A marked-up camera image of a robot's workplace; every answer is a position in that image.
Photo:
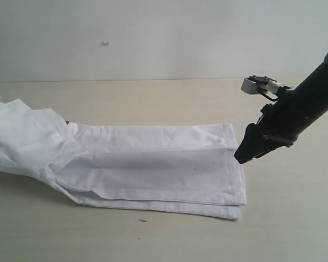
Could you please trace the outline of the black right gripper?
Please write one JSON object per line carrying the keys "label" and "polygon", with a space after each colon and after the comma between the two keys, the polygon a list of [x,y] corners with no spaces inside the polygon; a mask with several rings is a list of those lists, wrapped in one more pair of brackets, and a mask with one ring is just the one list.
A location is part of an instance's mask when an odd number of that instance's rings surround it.
{"label": "black right gripper", "polygon": [[234,157],[239,164],[260,158],[279,147],[290,147],[300,134],[300,107],[294,102],[277,102],[263,108],[257,124],[246,127]]}

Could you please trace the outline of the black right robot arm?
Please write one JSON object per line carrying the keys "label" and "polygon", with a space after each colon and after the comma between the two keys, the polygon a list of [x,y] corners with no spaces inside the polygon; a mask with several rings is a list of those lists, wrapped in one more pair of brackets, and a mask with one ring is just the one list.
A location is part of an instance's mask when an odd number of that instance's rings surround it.
{"label": "black right robot arm", "polygon": [[270,103],[256,123],[247,125],[234,157],[239,164],[290,147],[298,136],[328,111],[328,52],[323,62],[296,88],[266,76],[249,76],[241,90],[259,94]]}

